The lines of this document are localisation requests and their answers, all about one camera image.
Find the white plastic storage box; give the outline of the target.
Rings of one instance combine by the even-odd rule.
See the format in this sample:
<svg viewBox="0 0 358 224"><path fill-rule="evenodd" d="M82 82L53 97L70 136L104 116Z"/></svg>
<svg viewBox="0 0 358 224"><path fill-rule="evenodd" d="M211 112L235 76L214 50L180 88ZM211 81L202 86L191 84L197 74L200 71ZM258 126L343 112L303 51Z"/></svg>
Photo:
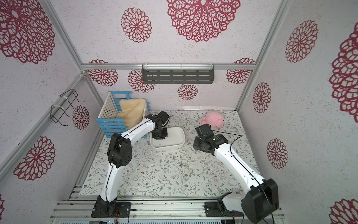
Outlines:
<svg viewBox="0 0 358 224"><path fill-rule="evenodd" d="M150 145L154 150L176 150L181 148L185 141L185 132L180 127L169 127L167 129L168 136L162 140L150 138Z"/></svg>

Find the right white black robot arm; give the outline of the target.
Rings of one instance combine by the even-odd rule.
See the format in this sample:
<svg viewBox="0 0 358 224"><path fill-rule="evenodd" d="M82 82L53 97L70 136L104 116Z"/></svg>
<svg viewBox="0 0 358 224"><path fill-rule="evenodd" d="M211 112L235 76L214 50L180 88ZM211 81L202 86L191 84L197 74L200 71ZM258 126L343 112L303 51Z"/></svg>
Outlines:
<svg viewBox="0 0 358 224"><path fill-rule="evenodd" d="M205 139L196 137L193 148L220 160L237 179L245 195L228 192L217 199L215 210L221 215L238 212L257 224L279 209L278 185L255 172L221 134Z"/></svg>

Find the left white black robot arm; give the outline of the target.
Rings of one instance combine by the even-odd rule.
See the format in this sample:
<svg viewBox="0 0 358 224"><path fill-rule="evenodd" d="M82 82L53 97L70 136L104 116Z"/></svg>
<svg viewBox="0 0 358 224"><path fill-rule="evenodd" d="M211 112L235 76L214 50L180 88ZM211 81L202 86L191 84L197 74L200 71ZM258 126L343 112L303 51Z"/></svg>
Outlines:
<svg viewBox="0 0 358 224"><path fill-rule="evenodd" d="M131 162L133 157L132 146L148 133L151 133L152 137L157 140L165 139L168 136L166 126L169 120L170 116L164 111L157 115L149 114L132 129L112 135L107 151L108 173L103 190L98 197L99 203L105 206L115 203L123 168Z"/></svg>

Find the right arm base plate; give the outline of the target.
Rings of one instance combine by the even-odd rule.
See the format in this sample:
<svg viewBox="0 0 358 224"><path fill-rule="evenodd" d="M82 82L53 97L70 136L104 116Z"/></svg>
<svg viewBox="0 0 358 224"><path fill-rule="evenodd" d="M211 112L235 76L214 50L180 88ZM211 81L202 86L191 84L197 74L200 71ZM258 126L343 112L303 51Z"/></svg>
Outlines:
<svg viewBox="0 0 358 224"><path fill-rule="evenodd" d="M204 210L207 217L243 217L244 213L239 211L229 211L223 203L218 201L205 202Z"/></svg>

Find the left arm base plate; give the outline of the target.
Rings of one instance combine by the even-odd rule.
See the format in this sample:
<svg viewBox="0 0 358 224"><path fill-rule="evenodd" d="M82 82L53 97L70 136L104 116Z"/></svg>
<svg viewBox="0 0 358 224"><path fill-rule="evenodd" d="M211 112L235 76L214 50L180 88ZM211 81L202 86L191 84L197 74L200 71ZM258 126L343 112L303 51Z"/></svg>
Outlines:
<svg viewBox="0 0 358 224"><path fill-rule="evenodd" d="M132 203L120 202L115 204L96 202L91 213L92 218L129 217Z"/></svg>

